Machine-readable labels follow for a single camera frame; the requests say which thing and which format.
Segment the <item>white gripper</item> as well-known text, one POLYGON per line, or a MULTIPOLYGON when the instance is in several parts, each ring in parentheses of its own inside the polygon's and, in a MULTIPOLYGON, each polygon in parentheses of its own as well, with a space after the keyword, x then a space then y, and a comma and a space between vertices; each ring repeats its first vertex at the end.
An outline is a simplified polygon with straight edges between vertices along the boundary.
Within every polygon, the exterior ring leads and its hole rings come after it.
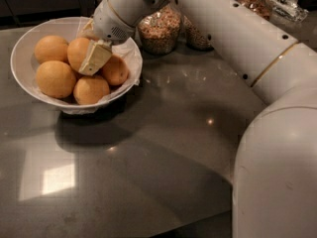
POLYGON ((102 0, 94 11, 93 20, 89 19, 77 31, 78 38, 90 40, 78 72, 83 75, 95 74, 112 56, 112 43, 119 45, 134 36, 135 28, 118 16, 109 0, 102 0))

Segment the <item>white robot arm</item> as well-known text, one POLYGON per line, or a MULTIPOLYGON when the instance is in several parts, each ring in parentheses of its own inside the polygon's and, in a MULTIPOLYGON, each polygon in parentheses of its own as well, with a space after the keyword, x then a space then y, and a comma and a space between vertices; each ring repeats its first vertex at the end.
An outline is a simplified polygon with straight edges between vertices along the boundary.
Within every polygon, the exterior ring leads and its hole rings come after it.
POLYGON ((235 0, 103 0, 82 34, 123 43, 166 3, 267 105, 237 152, 233 238, 317 238, 317 54, 235 0))

